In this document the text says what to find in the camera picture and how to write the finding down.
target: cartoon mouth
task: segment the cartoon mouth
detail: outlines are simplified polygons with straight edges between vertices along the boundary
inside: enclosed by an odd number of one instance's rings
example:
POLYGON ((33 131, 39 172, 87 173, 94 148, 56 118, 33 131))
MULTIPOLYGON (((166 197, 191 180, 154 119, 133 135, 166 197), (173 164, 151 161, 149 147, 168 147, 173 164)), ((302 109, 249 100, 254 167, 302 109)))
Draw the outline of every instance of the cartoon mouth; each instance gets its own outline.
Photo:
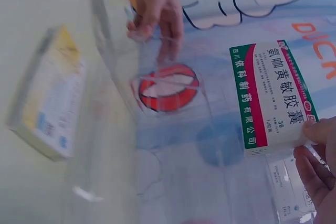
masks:
POLYGON ((186 65, 175 64, 143 76, 139 98, 151 110, 172 112, 189 104, 197 94, 197 87, 195 72, 186 65))

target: white surface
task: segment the white surface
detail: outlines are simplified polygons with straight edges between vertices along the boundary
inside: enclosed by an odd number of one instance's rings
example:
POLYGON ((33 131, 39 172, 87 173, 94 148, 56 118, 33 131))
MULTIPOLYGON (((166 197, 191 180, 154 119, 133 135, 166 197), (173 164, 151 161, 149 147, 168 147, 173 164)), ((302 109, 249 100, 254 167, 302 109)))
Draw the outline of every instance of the white surface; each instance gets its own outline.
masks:
MULTIPOLYGON (((0 0, 0 7, 0 223, 61 223, 65 163, 54 163, 37 153, 10 132, 4 122, 19 79, 50 26, 67 25, 88 63, 90 83, 99 55, 91 30, 89 0, 0 0)), ((116 157, 127 151, 120 144, 113 147, 116 157)), ((115 184, 120 185, 129 173, 114 168, 113 163, 111 167, 120 180, 115 184)), ((113 190, 114 184, 105 186, 105 190, 112 188, 114 198, 123 197, 122 192, 113 190)), ((109 200, 112 205, 103 210, 115 209, 110 212, 119 221, 113 222, 129 223, 124 222, 120 201, 109 200)))

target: fingernail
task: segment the fingernail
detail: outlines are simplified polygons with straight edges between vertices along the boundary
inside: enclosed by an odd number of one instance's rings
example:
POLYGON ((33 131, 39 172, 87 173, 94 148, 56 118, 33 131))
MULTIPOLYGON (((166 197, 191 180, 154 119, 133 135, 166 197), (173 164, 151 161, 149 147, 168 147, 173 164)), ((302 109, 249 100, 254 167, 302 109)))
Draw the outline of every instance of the fingernail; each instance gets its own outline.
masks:
POLYGON ((153 28, 150 25, 146 25, 142 28, 142 32, 144 35, 148 36, 148 35, 152 35, 153 33, 153 28))
POLYGON ((133 39, 136 42, 144 42, 146 41, 146 38, 143 37, 143 35, 138 31, 131 31, 128 33, 128 37, 133 39))
POLYGON ((305 123, 303 124, 303 128, 307 129, 312 127, 315 124, 315 121, 305 121, 305 123))

